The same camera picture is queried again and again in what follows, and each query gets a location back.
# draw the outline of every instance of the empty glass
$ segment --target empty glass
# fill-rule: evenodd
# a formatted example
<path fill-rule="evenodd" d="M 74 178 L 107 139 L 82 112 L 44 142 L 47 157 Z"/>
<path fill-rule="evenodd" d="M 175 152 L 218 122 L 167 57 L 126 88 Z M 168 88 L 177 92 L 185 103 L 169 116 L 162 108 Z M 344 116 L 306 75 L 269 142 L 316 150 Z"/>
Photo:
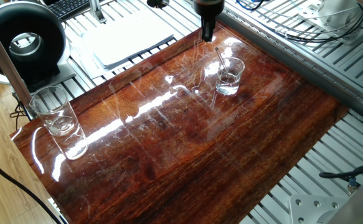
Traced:
<path fill-rule="evenodd" d="M 227 69 L 224 69 L 223 65 L 219 67 L 216 90 L 224 95 L 233 95 L 238 91 L 239 81 L 245 69 L 245 64 L 240 59 L 234 57 L 224 58 L 224 64 Z"/>
<path fill-rule="evenodd" d="M 37 113 L 68 159 L 86 153 L 88 143 L 64 89 L 49 86 L 36 92 L 29 106 Z"/>

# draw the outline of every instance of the white paper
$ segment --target white paper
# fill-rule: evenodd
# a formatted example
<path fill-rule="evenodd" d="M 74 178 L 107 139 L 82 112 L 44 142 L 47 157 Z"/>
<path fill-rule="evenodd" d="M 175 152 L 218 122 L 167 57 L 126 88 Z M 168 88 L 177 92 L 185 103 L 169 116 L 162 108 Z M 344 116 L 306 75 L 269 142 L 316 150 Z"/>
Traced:
<path fill-rule="evenodd" d="M 134 55 L 170 41 L 173 32 L 157 15 L 143 10 L 83 33 L 73 50 L 90 78 L 95 78 Z"/>

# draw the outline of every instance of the keyboard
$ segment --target keyboard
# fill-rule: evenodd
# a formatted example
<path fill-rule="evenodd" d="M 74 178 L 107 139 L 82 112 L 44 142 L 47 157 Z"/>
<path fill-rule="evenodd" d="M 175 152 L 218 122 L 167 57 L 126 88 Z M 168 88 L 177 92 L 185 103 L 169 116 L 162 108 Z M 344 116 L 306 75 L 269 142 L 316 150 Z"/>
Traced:
<path fill-rule="evenodd" d="M 59 19 L 66 20 L 90 7 L 90 3 L 89 0 L 59 0 L 48 7 Z"/>

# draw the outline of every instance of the wooden floor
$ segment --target wooden floor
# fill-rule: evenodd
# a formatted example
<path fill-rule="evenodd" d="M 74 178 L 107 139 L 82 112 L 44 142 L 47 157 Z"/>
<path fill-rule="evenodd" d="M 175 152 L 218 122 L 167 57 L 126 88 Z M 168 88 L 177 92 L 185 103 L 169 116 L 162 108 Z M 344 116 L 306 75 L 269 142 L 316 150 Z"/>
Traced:
<path fill-rule="evenodd" d="M 10 86 L 0 84 L 0 167 L 42 200 L 47 201 L 49 198 L 47 191 L 9 137 L 9 134 L 16 130 L 15 120 L 9 117 L 9 113 L 14 111 L 16 105 Z M 27 122 L 27 118 L 19 118 L 19 126 Z M 0 224 L 7 223 L 53 224 L 54 222 L 33 199 L 0 176 Z"/>

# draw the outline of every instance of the glass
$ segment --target glass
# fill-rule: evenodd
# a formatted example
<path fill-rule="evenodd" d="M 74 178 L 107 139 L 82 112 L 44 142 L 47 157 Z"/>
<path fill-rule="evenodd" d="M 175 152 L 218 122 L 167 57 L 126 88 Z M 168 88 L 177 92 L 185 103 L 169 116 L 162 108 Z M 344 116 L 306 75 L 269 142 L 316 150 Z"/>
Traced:
<path fill-rule="evenodd" d="M 235 57 L 224 58 L 224 64 L 227 70 L 224 69 L 223 65 L 219 67 L 216 90 L 224 95 L 233 95 L 238 91 L 239 81 L 245 69 L 245 64 Z"/>
<path fill-rule="evenodd" d="M 43 88 L 33 96 L 29 105 L 66 158 L 77 159 L 86 153 L 87 139 L 64 89 L 54 86 Z"/>

